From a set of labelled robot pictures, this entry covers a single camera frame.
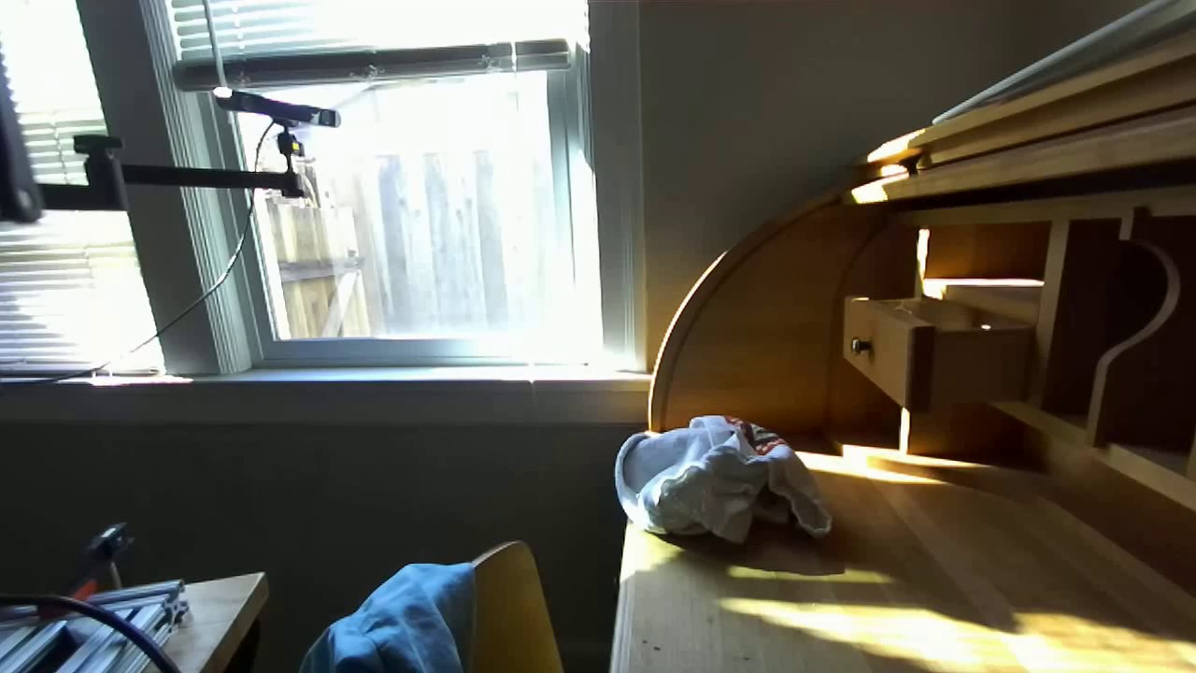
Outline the small wooden side table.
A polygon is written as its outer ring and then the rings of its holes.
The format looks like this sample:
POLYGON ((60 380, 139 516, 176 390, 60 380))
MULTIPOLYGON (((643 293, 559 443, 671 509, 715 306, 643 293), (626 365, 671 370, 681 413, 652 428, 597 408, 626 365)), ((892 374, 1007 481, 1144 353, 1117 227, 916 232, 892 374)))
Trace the small wooden side table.
POLYGON ((19 593, 0 607, 0 673, 242 673, 266 597, 262 572, 19 593))

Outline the wooden roll-top desk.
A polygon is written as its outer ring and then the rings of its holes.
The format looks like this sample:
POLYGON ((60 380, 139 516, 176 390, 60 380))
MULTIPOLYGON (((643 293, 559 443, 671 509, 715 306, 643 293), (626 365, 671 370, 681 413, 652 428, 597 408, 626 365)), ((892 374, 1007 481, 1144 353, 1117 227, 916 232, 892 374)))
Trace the wooden roll-top desk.
POLYGON ((1196 673, 1196 23, 1144 0, 881 144, 681 304, 652 379, 796 444, 835 531, 630 531, 611 673, 1196 673), (1019 397, 910 413, 846 299, 1033 329, 1019 397))

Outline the light blue garment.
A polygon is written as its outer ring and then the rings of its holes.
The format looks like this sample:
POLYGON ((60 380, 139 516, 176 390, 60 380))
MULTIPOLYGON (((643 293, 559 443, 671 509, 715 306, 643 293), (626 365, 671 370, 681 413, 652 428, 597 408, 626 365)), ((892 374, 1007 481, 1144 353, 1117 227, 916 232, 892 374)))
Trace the light blue garment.
POLYGON ((416 562, 337 617, 298 657, 298 673, 466 673, 475 570, 416 562))

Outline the small wooden desk drawer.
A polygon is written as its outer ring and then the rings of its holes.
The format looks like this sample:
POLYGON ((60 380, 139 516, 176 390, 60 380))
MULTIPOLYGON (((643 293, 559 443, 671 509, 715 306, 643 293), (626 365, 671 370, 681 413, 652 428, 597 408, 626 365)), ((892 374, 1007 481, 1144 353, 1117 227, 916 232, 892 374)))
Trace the small wooden desk drawer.
POLYGON ((950 299, 846 299, 841 354, 910 413, 1026 394, 1033 329, 950 299))

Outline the crumpled white cloth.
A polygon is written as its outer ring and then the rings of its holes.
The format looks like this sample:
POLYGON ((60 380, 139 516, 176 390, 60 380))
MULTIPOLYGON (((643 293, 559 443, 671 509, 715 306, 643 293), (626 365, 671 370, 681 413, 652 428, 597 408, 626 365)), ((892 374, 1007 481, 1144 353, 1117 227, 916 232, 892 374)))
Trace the crumpled white cloth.
POLYGON ((796 449, 732 414, 633 435, 616 449, 612 489, 626 516, 652 534, 743 544, 757 521, 794 522, 813 539, 835 531, 835 512, 796 449))

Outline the yellow wooden chair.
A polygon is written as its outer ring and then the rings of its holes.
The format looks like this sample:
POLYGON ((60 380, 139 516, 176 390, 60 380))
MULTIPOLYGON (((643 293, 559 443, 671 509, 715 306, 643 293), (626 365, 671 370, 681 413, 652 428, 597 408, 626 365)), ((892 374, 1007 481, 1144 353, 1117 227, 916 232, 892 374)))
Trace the yellow wooden chair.
POLYGON ((475 562, 473 673, 565 673, 529 544, 502 544, 475 562))

